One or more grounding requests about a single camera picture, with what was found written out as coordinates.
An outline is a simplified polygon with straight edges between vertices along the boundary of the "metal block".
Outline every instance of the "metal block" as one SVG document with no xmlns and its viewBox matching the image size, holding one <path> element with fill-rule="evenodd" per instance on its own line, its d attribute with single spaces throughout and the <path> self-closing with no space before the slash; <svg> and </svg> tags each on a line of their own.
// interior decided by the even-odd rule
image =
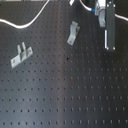
<svg viewBox="0 0 128 128">
<path fill-rule="evenodd" d="M 70 26 L 70 36 L 67 41 L 68 44 L 70 44 L 70 45 L 74 44 L 74 41 L 76 39 L 76 36 L 77 36 L 79 30 L 80 30 L 80 27 L 78 26 L 78 23 L 73 21 Z"/>
<path fill-rule="evenodd" d="M 22 47 L 23 47 L 23 52 L 21 52 L 21 48 L 20 45 L 17 46 L 18 49 L 18 55 L 16 57 L 14 57 L 13 59 L 11 59 L 11 66 L 12 68 L 15 68 L 17 65 L 19 65 L 20 63 L 22 63 L 24 60 L 26 60 L 27 58 L 29 58 L 31 55 L 33 55 L 33 51 L 32 48 L 29 47 L 26 50 L 26 46 L 25 43 L 22 43 Z"/>
<path fill-rule="evenodd" d="M 107 0 L 106 5 L 106 31 L 105 48 L 109 51 L 115 50 L 115 4 L 114 0 Z"/>
</svg>

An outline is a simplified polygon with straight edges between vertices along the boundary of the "black perforated table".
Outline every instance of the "black perforated table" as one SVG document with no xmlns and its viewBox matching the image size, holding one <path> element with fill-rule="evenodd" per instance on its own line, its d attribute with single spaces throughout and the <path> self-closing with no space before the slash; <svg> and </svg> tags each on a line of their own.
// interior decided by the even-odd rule
<svg viewBox="0 0 128 128">
<path fill-rule="evenodd" d="M 0 4 L 0 18 L 25 24 L 44 2 Z M 90 0 L 88 6 L 94 7 Z M 128 0 L 116 13 L 128 17 Z M 73 46 L 70 24 L 81 27 Z M 128 128 L 128 22 L 116 19 L 116 51 L 79 1 L 51 1 L 28 28 L 0 23 L 0 128 Z M 33 56 L 12 69 L 17 45 Z"/>
</svg>

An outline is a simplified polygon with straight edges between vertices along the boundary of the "metal mount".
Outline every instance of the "metal mount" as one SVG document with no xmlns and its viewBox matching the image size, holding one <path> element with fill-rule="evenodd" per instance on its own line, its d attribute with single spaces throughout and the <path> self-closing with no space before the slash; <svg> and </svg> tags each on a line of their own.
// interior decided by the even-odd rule
<svg viewBox="0 0 128 128">
<path fill-rule="evenodd" d="M 114 0 L 106 0 L 105 48 L 115 51 L 115 4 Z"/>
<path fill-rule="evenodd" d="M 105 0 L 95 0 L 95 15 L 98 16 L 100 27 L 105 27 Z"/>
<path fill-rule="evenodd" d="M 72 21 L 72 24 L 70 25 L 70 36 L 67 41 L 68 44 L 73 46 L 79 30 L 80 30 L 80 27 L 78 26 L 78 23 Z"/>
<path fill-rule="evenodd" d="M 20 45 L 17 46 L 18 55 L 16 57 L 14 57 L 13 59 L 11 59 L 11 66 L 12 66 L 12 68 L 15 68 L 17 65 L 19 65 L 24 60 L 26 60 L 31 55 L 33 55 L 32 48 L 29 47 L 26 50 L 26 46 L 25 46 L 25 43 L 24 42 L 22 43 L 22 47 L 23 47 L 23 52 L 21 52 Z"/>
</svg>

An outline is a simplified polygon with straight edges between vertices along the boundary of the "wire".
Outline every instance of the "wire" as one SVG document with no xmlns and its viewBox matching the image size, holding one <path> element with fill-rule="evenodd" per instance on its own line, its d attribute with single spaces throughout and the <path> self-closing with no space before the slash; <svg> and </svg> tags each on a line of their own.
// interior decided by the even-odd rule
<svg viewBox="0 0 128 128">
<path fill-rule="evenodd" d="M 47 0 L 47 2 L 44 4 L 44 6 L 41 8 L 41 10 L 39 11 L 39 13 L 36 15 L 36 17 L 32 20 L 32 21 L 30 21 L 29 23 L 27 23 L 27 24 L 25 24 L 25 25 L 16 25 L 16 24 L 13 24 L 13 23 L 11 23 L 11 22 L 9 22 L 9 21 L 6 21 L 6 20 L 4 20 L 4 19 L 0 19 L 0 22 L 2 22 L 2 23 L 5 23 L 5 24 L 8 24 L 8 25 L 10 25 L 10 26 L 12 26 L 12 27 L 14 27 L 14 28 L 17 28 L 17 29 L 23 29 L 23 28 L 26 28 L 26 27 L 28 27 L 28 26 L 30 26 L 37 18 L 38 18 L 38 16 L 41 14 L 41 12 L 44 10 L 44 8 L 46 7 L 46 5 L 49 3 L 49 1 L 50 0 Z"/>
<path fill-rule="evenodd" d="M 124 16 L 120 16 L 120 15 L 115 14 L 115 17 L 122 19 L 122 20 L 125 20 L 125 21 L 128 21 L 128 18 L 126 18 Z"/>
<path fill-rule="evenodd" d="M 82 2 L 82 0 L 80 0 L 80 3 L 82 4 L 82 6 L 83 6 L 86 10 L 95 12 L 95 9 L 87 7 L 87 6 Z"/>
</svg>

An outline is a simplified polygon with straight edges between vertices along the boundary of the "silver bracket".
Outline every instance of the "silver bracket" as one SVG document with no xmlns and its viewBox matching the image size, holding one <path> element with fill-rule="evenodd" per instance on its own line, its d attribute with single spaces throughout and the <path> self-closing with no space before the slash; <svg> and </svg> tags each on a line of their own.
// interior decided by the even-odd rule
<svg viewBox="0 0 128 128">
<path fill-rule="evenodd" d="M 19 65 L 24 60 L 26 60 L 31 55 L 33 55 L 32 48 L 29 47 L 28 49 L 26 49 L 26 46 L 25 46 L 24 42 L 22 43 L 22 47 L 23 47 L 23 52 L 21 52 L 20 45 L 17 46 L 18 55 L 16 57 L 14 57 L 13 59 L 11 59 L 12 68 L 15 68 L 17 65 Z"/>
<path fill-rule="evenodd" d="M 80 30 L 80 27 L 78 26 L 78 23 L 72 21 L 72 24 L 70 25 L 70 36 L 68 38 L 67 43 L 70 45 L 74 44 L 74 41 L 76 39 L 76 36 Z"/>
<path fill-rule="evenodd" d="M 95 15 L 98 16 L 100 27 L 105 27 L 105 10 L 106 1 L 105 0 L 95 0 Z"/>
</svg>

